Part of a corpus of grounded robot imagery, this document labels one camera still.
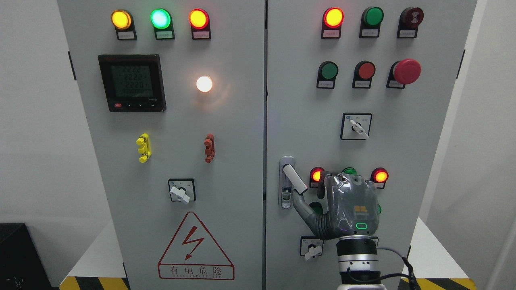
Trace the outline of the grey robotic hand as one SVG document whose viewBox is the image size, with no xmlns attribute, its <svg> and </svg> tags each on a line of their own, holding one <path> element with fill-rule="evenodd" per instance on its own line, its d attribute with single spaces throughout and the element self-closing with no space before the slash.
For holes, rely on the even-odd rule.
<svg viewBox="0 0 516 290">
<path fill-rule="evenodd" d="M 297 172 L 286 173 L 295 187 L 293 205 L 312 233 L 322 240 L 350 235 L 374 235 L 379 226 L 376 187 L 362 176 L 327 173 L 322 182 L 328 212 L 315 212 L 304 200 L 306 184 Z"/>
</svg>

